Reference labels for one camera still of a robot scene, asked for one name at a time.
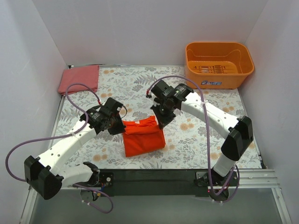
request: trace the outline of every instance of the orange basket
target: orange basket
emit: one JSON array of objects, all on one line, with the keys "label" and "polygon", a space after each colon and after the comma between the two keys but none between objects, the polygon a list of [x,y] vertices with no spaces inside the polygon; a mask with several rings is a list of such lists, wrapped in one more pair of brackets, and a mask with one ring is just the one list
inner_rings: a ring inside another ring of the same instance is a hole
[{"label": "orange basket", "polygon": [[186,46],[185,63],[186,77],[202,89],[238,88],[254,70],[248,49],[236,42],[190,43]]}]

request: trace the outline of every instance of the basket label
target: basket label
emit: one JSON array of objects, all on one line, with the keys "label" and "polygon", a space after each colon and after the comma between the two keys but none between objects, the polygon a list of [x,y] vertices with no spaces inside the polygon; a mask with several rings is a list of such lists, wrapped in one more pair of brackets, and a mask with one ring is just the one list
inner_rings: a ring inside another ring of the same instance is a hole
[{"label": "basket label", "polygon": [[202,81],[202,85],[221,85],[222,82],[208,82],[207,80]]}]

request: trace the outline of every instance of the table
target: table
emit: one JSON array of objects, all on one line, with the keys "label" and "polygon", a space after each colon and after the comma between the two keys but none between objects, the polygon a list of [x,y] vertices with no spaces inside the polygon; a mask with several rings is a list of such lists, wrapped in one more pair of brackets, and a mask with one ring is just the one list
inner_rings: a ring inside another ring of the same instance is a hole
[{"label": "table", "polygon": [[[100,68],[97,94],[102,101],[108,97],[126,105],[128,113],[124,120],[137,121],[154,115],[150,109],[152,101],[145,97],[147,88],[156,79],[167,75],[184,75],[184,67],[111,67]],[[174,87],[184,83],[183,79],[169,78],[167,84]],[[235,116],[245,115],[238,90],[203,90],[205,99],[223,111]],[[70,95],[80,107],[87,110],[97,105],[93,94],[82,91]],[[60,112],[55,135],[67,133],[79,119],[82,112],[65,99]],[[207,168],[206,128],[198,118],[175,111],[176,118],[164,129],[165,148],[152,153],[125,157],[122,135],[109,135],[101,132],[88,141],[64,165],[73,167],[90,161],[99,168],[116,169],[190,169]],[[216,163],[221,153],[224,139],[213,129],[211,138],[211,164]],[[254,143],[238,161],[239,168],[261,168]]]}]

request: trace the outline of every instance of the tabletop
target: tabletop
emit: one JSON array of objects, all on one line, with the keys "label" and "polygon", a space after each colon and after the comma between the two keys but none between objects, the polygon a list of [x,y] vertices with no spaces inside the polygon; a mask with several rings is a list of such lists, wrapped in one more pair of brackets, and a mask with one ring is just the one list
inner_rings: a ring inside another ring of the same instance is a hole
[{"label": "tabletop", "polygon": [[[158,78],[167,75],[184,76],[184,67],[111,67],[100,68],[97,94],[101,101],[108,97],[123,103],[128,113],[123,120],[137,121],[154,115],[150,109],[152,100],[145,97],[147,88]],[[185,83],[180,78],[165,79],[168,85]],[[205,99],[223,111],[241,117],[245,115],[238,90],[203,90]],[[97,105],[97,100],[88,91],[70,95],[81,108],[87,110]],[[55,135],[66,134],[75,125],[82,112],[65,99]],[[99,168],[122,169],[188,169],[207,168],[206,128],[198,118],[175,110],[176,118],[164,128],[166,146],[152,153],[125,157],[121,134],[110,135],[108,131],[99,133],[83,145],[65,164],[72,167],[90,161]],[[221,154],[224,139],[210,129],[211,164],[216,163]],[[254,143],[238,161],[239,168],[261,168]]]}]

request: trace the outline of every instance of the red cloth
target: red cloth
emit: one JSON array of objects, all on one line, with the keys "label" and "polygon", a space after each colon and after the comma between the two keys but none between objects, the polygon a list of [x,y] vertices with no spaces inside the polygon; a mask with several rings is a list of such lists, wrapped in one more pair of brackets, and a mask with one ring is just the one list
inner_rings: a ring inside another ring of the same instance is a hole
[{"label": "red cloth", "polygon": [[[98,89],[99,66],[90,65],[79,68],[64,70],[58,92],[65,95],[66,88],[72,83],[83,83],[89,86],[94,92]],[[85,86],[74,85],[69,89],[69,94],[87,90]]]},{"label": "red cloth", "polygon": [[159,128],[155,116],[134,121],[124,121],[126,132],[123,133],[126,157],[150,153],[165,147],[163,130]]}]

